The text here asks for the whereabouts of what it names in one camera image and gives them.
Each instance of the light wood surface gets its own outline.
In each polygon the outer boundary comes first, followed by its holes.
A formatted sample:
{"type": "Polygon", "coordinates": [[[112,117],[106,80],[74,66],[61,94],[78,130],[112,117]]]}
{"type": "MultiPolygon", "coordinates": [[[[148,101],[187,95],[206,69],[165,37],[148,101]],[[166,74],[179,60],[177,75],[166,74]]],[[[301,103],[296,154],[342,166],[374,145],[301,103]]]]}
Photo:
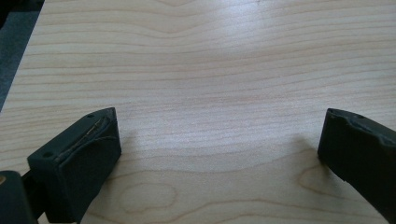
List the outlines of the light wood surface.
{"type": "Polygon", "coordinates": [[[115,106],[123,154],[83,224],[386,223],[317,147],[328,107],[396,129],[395,56],[393,0],[47,0],[0,169],[115,106]]]}

